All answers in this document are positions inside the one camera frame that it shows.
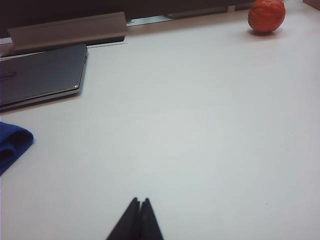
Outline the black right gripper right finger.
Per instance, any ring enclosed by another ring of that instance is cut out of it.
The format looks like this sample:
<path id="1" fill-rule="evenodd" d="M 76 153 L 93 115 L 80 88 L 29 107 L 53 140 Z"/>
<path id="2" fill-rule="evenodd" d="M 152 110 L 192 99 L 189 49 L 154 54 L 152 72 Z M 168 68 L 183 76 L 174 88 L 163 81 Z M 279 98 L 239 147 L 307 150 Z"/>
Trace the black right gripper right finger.
<path id="1" fill-rule="evenodd" d="M 164 240 L 149 198 L 146 198 L 138 214 L 138 240 Z"/>

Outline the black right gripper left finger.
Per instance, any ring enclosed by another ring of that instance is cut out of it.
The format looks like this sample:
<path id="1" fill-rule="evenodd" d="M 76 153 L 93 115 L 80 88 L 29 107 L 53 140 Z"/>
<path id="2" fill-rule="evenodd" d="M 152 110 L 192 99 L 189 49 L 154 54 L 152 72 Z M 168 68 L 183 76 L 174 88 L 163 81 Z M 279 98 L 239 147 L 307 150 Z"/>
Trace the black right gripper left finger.
<path id="1" fill-rule="evenodd" d="M 107 240 L 137 240 L 139 236 L 140 202 L 132 199 Z"/>

